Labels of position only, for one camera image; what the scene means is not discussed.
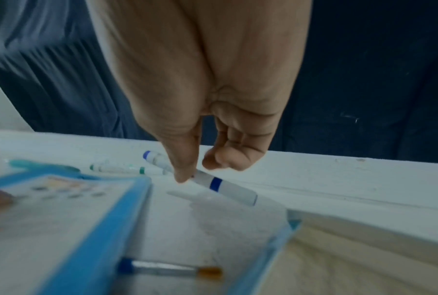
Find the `white table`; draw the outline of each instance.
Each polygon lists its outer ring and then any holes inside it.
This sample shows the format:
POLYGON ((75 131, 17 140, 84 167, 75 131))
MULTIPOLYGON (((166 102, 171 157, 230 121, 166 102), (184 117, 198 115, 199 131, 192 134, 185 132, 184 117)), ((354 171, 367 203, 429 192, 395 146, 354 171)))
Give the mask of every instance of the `white table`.
MULTIPOLYGON (((145 165, 157 142, 0 131, 0 154, 67 164, 90 173, 95 161, 145 165)), ((208 147, 201 147, 201 154, 208 147)), ((129 254, 222 265, 230 285, 281 225, 285 208, 331 214, 438 242, 438 164, 269 152, 255 166, 217 176, 259 193, 256 208, 234 207, 194 184, 153 177, 149 213, 129 254)), ((210 282, 136 277, 115 294, 214 294, 210 282)))

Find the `paintbrush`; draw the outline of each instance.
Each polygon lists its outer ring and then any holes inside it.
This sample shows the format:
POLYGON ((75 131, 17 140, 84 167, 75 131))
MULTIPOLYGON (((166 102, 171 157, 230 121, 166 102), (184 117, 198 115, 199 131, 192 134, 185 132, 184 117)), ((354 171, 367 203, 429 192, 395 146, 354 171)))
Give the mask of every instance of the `paintbrush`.
POLYGON ((132 258, 122 258, 118 265, 118 273, 197 277, 213 280, 220 280, 222 278, 222 269, 217 266, 198 267, 163 262, 141 261, 132 258))

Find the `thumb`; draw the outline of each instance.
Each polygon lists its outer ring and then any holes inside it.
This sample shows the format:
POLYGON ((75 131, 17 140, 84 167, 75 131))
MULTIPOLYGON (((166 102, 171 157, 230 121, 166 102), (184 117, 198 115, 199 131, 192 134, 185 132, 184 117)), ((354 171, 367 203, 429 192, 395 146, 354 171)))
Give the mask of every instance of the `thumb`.
POLYGON ((189 180, 196 171, 200 152, 201 123, 184 135, 159 138, 170 163, 174 167, 175 180, 179 183, 189 180))

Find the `blue edge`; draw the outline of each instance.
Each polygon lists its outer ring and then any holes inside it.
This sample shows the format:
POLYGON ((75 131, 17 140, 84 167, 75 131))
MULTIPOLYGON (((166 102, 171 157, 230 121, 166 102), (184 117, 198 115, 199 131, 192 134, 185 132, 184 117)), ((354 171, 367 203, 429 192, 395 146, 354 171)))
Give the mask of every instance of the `blue edge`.
MULTIPOLYGON (((42 168, 0 178, 0 188, 46 174, 86 180, 110 181, 58 168, 42 168)), ((102 295, 109 292, 117 264, 125 252, 151 179, 138 177, 69 258, 50 276, 38 295, 102 295)))
MULTIPOLYGON (((114 180, 46 167, 0 177, 0 188, 46 174, 85 180, 114 180)), ((125 252, 138 214, 151 187, 150 178, 139 177, 137 180, 101 223, 45 282, 37 295, 102 295, 109 292, 116 276, 117 265, 125 252)), ((299 220, 289 220, 288 225, 270 239, 268 246, 227 294, 255 294, 275 257, 298 230, 299 225, 299 220)))

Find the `paintbrush bristles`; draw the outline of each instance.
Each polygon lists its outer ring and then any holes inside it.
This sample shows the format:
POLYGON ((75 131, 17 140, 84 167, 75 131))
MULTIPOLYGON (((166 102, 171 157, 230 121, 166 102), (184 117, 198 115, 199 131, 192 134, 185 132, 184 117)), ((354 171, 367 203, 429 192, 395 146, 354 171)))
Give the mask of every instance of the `paintbrush bristles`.
POLYGON ((198 268, 197 276, 199 278, 215 279, 222 278, 222 269, 220 267, 200 267, 198 268))

